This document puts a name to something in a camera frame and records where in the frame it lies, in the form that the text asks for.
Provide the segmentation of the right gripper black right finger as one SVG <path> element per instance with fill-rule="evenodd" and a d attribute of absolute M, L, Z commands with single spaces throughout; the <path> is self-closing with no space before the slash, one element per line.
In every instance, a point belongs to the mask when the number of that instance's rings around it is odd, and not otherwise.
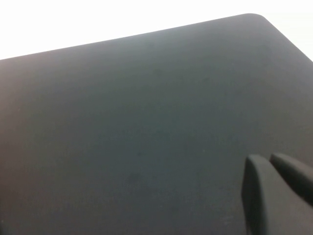
<path fill-rule="evenodd" d="M 271 154 L 269 159 L 292 190 L 307 203 L 313 203 L 313 168 L 285 154 Z"/>

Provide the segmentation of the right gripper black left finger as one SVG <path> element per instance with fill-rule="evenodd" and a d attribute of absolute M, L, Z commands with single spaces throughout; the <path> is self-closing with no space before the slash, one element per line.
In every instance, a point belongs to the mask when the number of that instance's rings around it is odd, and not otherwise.
<path fill-rule="evenodd" d="M 247 234 L 313 233 L 313 204 L 292 190 L 269 159 L 246 158 L 241 196 Z"/>

